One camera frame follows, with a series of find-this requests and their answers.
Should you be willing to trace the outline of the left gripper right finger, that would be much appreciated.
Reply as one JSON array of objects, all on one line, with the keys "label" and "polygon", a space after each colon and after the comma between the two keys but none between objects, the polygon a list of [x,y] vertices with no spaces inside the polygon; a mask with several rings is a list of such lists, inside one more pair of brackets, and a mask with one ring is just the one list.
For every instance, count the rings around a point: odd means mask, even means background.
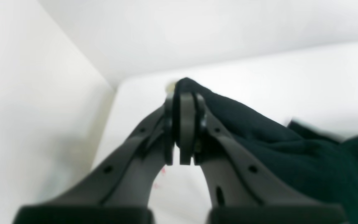
[{"label": "left gripper right finger", "polygon": [[180,164],[200,166],[213,208],[208,224],[344,224],[340,205],[293,189],[239,144],[201,95],[179,95]]}]

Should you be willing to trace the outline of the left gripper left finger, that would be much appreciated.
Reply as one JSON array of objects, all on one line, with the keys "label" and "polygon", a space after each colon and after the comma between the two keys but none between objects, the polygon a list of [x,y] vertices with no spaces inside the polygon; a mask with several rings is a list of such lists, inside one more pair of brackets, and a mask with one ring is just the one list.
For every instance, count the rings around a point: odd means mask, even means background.
[{"label": "left gripper left finger", "polygon": [[55,199],[21,207],[14,223],[153,224],[153,182],[173,164],[173,104],[170,94],[87,177]]}]

